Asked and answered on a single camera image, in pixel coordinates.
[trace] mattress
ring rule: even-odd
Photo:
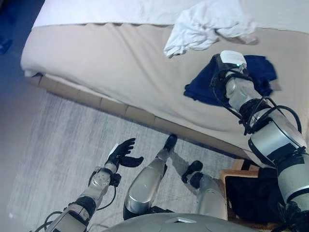
[[[202,1],[45,0],[33,27],[86,23],[173,25],[183,10]],[[259,28],[309,33],[309,0],[298,0],[297,4],[291,0],[236,1]]]
[[[222,50],[267,56],[278,79],[272,98],[293,108],[308,136],[309,36],[258,29],[257,45],[221,39],[205,51],[166,58],[172,27],[86,24],[33,28],[21,58],[27,73],[48,73],[80,84],[157,117],[213,136],[249,151],[248,136],[226,109],[183,95],[189,84]]]

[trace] white blanket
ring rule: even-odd
[[[164,53],[170,57],[189,48],[204,50],[218,40],[218,34],[234,38],[251,34],[255,28],[256,23],[244,13],[239,0],[206,0],[181,13]]]
[[[173,25],[180,13],[202,0],[45,0],[33,27],[133,23]],[[309,33],[309,0],[242,0],[261,28]]]

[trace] black cable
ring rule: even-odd
[[[218,96],[217,96],[217,94],[216,94],[216,91],[215,91],[215,88],[214,88],[214,87],[212,87],[212,93],[214,94],[216,100],[217,100],[225,109],[227,109],[227,110],[228,110],[229,112],[231,112],[233,115],[235,115],[235,116],[238,117],[240,120],[242,120],[242,116],[241,116],[240,114],[238,114],[238,113],[235,112],[234,110],[231,110],[231,108],[227,107],[226,104],[218,98]]]
[[[274,100],[272,100],[270,97],[265,97],[265,99],[269,100],[269,101],[273,104],[274,107],[277,106],[277,104],[274,102]],[[281,109],[278,109],[278,111],[279,111],[281,114],[284,115],[284,113],[281,111]]]
[[[252,117],[253,117],[253,115],[256,113],[257,109],[259,108],[259,106],[261,105],[261,103],[264,101],[265,98],[266,98],[266,97],[262,97],[262,98],[260,99],[260,101],[258,102],[258,104],[256,104],[254,110],[252,110],[252,112],[251,112],[251,114],[250,114],[250,116],[249,116],[249,118],[248,118],[248,121],[247,121],[247,123],[246,123],[246,125],[245,125],[245,132],[244,132],[243,135],[247,135],[247,133],[251,133],[251,131],[248,131],[248,128],[250,127],[250,123],[251,123]]]
[[[261,120],[261,121],[265,120],[266,117],[267,117],[270,113],[272,113],[273,111],[278,110],[278,109],[287,110],[287,111],[289,111],[289,112],[294,116],[295,121],[296,121],[296,124],[297,124],[297,130],[298,130],[299,133],[301,133],[301,132],[302,132],[301,122],[300,122],[300,120],[299,120],[299,117],[298,117],[297,113],[296,113],[294,110],[292,110],[291,108],[289,108],[289,107],[287,107],[287,106],[284,106],[284,105],[277,105],[277,106],[275,106],[275,107],[273,107],[273,108],[270,108],[265,114],[263,114],[263,115],[259,118],[259,120]]]
[[[62,214],[62,212],[61,211],[54,211],[54,212],[52,212],[51,214],[49,214],[47,217],[46,217],[46,219],[45,219],[45,222],[44,222],[44,224],[43,224],[43,226],[44,226],[44,230],[46,231],[47,230],[47,221],[48,221],[48,219],[52,216],[52,215],[55,215],[55,214]]]
[[[284,105],[279,105],[278,107],[279,107],[279,109],[289,111],[293,115],[293,117],[295,118],[296,124],[297,124],[297,130],[298,130],[299,133],[301,133],[302,132],[301,122],[300,122],[300,119],[299,119],[297,113],[294,110],[292,110],[291,108],[284,106]]]
[[[99,210],[101,210],[101,209],[105,209],[105,208],[107,208],[108,206],[110,206],[110,205],[113,203],[113,201],[115,200],[115,197],[116,197],[116,187],[114,186],[114,196],[113,196],[111,202],[109,202],[106,206],[97,209],[97,211],[99,211]]]
[[[44,223],[43,225],[41,225],[41,226],[39,226],[34,232],[39,232],[41,229],[43,229],[44,228],[44,225],[50,225],[50,224],[52,224],[52,221],[49,221],[49,222],[47,222],[47,223]]]
[[[289,227],[289,224],[287,222],[284,222],[280,224],[279,226],[277,226],[276,228],[274,228],[271,232],[282,232],[288,227]]]

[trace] beige bed sheet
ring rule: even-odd
[[[272,29],[256,32],[258,45],[221,39],[205,51],[168,59],[163,48],[171,27],[152,25],[70,25],[34,28],[26,42],[24,70],[48,73],[108,95],[157,117],[249,150],[238,119],[222,107],[183,96],[192,81],[222,50],[267,56],[281,91],[272,98],[293,108],[308,136],[309,36]]]

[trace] rug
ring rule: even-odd
[[[137,168],[120,167],[122,176],[113,204],[93,216],[88,230],[103,231],[121,222],[126,191],[131,182],[163,147],[168,134],[112,116],[96,109],[45,93],[35,115],[27,148],[14,180],[7,213],[20,220],[27,230],[35,230],[45,217],[63,210],[87,187],[96,166],[104,165],[116,143],[136,138],[131,153],[144,156]],[[174,212],[194,213],[196,192],[186,187],[181,175],[187,166],[200,160],[203,172],[218,178],[221,169],[229,169],[233,158],[179,139],[167,161],[167,172],[158,189],[154,205]],[[110,202],[109,188],[101,206]]]

